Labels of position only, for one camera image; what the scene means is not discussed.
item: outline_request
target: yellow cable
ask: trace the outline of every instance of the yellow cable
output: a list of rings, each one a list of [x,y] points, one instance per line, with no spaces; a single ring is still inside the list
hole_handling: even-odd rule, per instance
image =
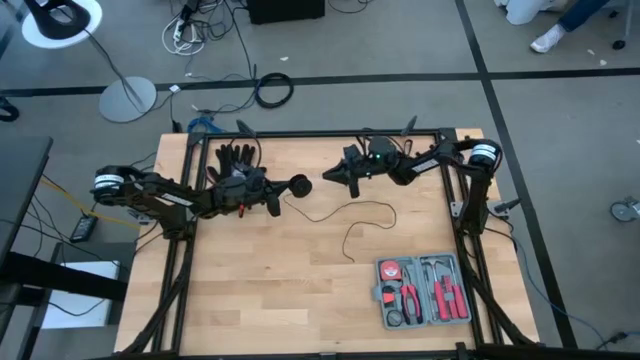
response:
[[[77,208],[79,208],[80,210],[82,210],[85,214],[89,214],[91,216],[95,216],[99,219],[102,219],[104,221],[110,221],[110,222],[114,222],[117,224],[122,224],[122,225],[126,225],[130,228],[134,228],[136,230],[140,230],[140,226],[132,224],[130,222],[126,222],[120,219],[116,219],[116,218],[112,218],[106,215],[102,215],[99,214],[97,212],[92,211],[90,208],[87,208],[86,206],[82,205],[78,200],[76,200],[71,194],[69,194],[68,192],[62,190],[61,188],[57,187],[56,185],[50,183],[48,180],[46,179],[40,179],[40,182],[49,186],[50,188],[56,190],[56,191],[60,191],[62,193],[62,195],[64,195],[64,197],[67,198],[67,200],[69,200],[74,206],[76,206]]]

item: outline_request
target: gray floor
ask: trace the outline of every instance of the gray floor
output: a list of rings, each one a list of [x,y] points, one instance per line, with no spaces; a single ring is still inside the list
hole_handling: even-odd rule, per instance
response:
[[[101,5],[105,18],[96,37],[124,73],[146,76],[155,83],[189,80],[184,77],[188,59],[169,55],[160,43],[161,30],[171,19],[168,2],[111,0],[101,1]],[[607,61],[605,68],[640,66],[637,41],[630,41],[623,51],[610,50],[622,18],[610,20],[607,12],[594,16],[552,53],[535,55],[528,43],[544,32],[557,14],[540,14],[532,23],[514,27],[492,1],[468,0],[466,5],[491,72],[598,69],[600,59]],[[3,25],[5,11],[0,7],[0,36],[3,26],[7,27]],[[259,74],[283,71],[293,77],[313,77],[476,71],[455,3],[449,0],[377,0],[357,15],[328,9],[327,16],[319,20],[263,26],[252,26],[245,14],[238,15]],[[640,36],[637,30],[632,39]],[[0,89],[103,86],[114,80],[88,43],[44,51],[28,45],[19,29],[17,34],[0,59]],[[222,41],[208,44],[190,70],[212,78],[230,72],[245,74],[237,36],[230,33]],[[633,266],[640,253],[640,222],[617,223],[608,208],[626,195],[640,196],[636,181],[640,171],[633,166],[640,149],[636,121],[640,78],[493,84],[567,309],[604,336],[619,330],[639,331],[640,310],[632,299],[640,296],[636,286],[640,273]],[[264,95],[276,98],[283,92],[283,88],[269,88]],[[160,92],[158,97],[164,99],[167,94]],[[248,89],[184,91],[174,99],[173,116],[186,126],[196,117],[191,105],[215,108],[242,103],[249,94]],[[161,134],[170,131],[168,106],[136,122],[117,125],[97,113],[98,99],[98,95],[12,98],[22,117],[12,124],[0,124],[7,133],[53,137],[46,173],[84,203],[91,202],[88,189],[98,167],[141,159],[154,151]],[[418,115],[420,127],[480,127],[487,137],[498,139],[478,81],[298,86],[291,102],[281,109],[253,107],[237,115],[221,115],[216,122],[231,130],[237,118],[256,130],[399,128],[413,115]],[[506,163],[499,170],[498,182],[503,198],[516,197]],[[69,233],[79,212],[48,188],[39,189],[38,195],[62,231]],[[122,209],[100,211],[127,219]],[[541,284],[520,211],[514,224],[532,263],[534,281]],[[129,228],[100,222],[93,241],[128,242],[135,236]],[[16,251],[33,254],[38,240],[23,231]],[[50,256],[54,244],[45,245],[42,258]],[[529,290],[542,341],[560,345],[550,307],[530,286]],[[1,358],[15,357],[28,312],[18,309],[0,346]],[[589,328],[578,322],[572,325],[581,347],[592,348],[599,342]],[[57,358],[104,356],[115,333],[113,326],[88,332],[43,331],[34,358],[51,358],[54,351]],[[56,343],[61,339],[64,344]],[[81,351],[79,345],[88,341],[96,344],[95,353]],[[611,348],[640,351],[640,341],[629,339]]]

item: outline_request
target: wooden tabletop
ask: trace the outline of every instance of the wooden tabletop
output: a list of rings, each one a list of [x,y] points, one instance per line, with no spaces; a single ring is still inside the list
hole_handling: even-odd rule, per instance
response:
[[[458,138],[482,137],[478,129],[458,129],[457,133]],[[415,150],[427,149],[433,142],[428,136],[412,139]],[[186,140],[187,135],[163,135],[154,171],[180,179]],[[216,142],[219,141],[211,142],[208,155],[213,166],[217,166]],[[321,174],[338,163],[342,147],[354,143],[353,138],[279,138],[260,142],[262,166],[267,167],[270,179],[286,180],[303,173],[313,182],[313,191],[306,198],[286,198],[312,219],[322,218],[351,201],[345,186],[324,181]],[[199,155],[196,146],[192,184]],[[360,192],[359,201],[387,202],[395,208],[398,218],[390,230],[371,225],[352,229],[345,251],[355,263],[341,250],[348,227],[356,221],[388,226],[393,222],[388,207],[352,205],[324,222],[312,223],[282,202],[282,215],[278,218],[270,217],[265,207],[258,206],[242,219],[229,215],[200,220],[180,354],[444,350],[454,349],[460,341],[473,348],[468,324],[385,330],[380,305],[371,296],[377,258],[455,252],[441,172],[429,171],[406,187],[393,184],[386,176],[361,180]],[[495,181],[489,195],[492,200],[500,198]],[[495,219],[490,219],[487,227],[508,231]],[[156,229],[139,245],[159,231]],[[496,300],[525,335],[537,340],[513,245],[490,232],[482,235],[482,244]],[[168,241],[158,239],[136,255],[116,350],[134,340],[155,310],[167,252]],[[485,339],[490,340],[486,311],[477,299]],[[174,310],[175,304],[167,317],[165,349],[169,348]]]

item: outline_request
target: blue cable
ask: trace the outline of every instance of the blue cable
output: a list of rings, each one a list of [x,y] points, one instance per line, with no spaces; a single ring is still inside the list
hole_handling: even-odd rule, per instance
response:
[[[600,342],[601,343],[606,343],[606,341],[604,340],[604,337],[602,337],[602,334],[600,334],[600,332],[598,331],[598,329],[596,329],[593,325],[589,324],[588,322],[586,322],[585,320],[573,316],[569,313],[567,313],[566,311],[563,311],[562,309],[560,309],[559,307],[557,307],[554,303],[551,302],[551,300],[549,300],[544,293],[540,290],[540,288],[538,288],[538,286],[536,285],[536,283],[533,281],[533,276],[531,276],[531,271],[529,270],[529,260],[527,259],[527,253],[524,251],[524,247],[522,247],[522,244],[520,243],[520,241],[518,239],[516,239],[514,236],[511,236],[511,238],[513,239],[513,241],[516,242],[516,244],[518,244],[518,248],[522,249],[522,257],[524,258],[524,266],[525,266],[525,270],[527,271],[527,277],[529,278],[529,281],[531,282],[531,285],[533,286],[534,289],[536,289],[536,291],[538,292],[538,294],[544,299],[544,301],[547,302],[547,304],[549,304],[555,311],[564,314],[565,316],[581,323],[582,325],[590,328],[591,330],[593,330],[593,332],[598,335],[598,338],[600,338]]]

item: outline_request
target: red pliers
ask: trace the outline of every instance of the red pliers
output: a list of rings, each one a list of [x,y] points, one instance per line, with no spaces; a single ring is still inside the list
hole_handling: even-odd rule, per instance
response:
[[[420,311],[418,291],[411,281],[411,272],[408,271],[406,267],[402,268],[402,286],[400,287],[400,294],[402,294],[402,310],[407,324],[412,325],[414,318],[418,324],[421,324],[422,311]]]

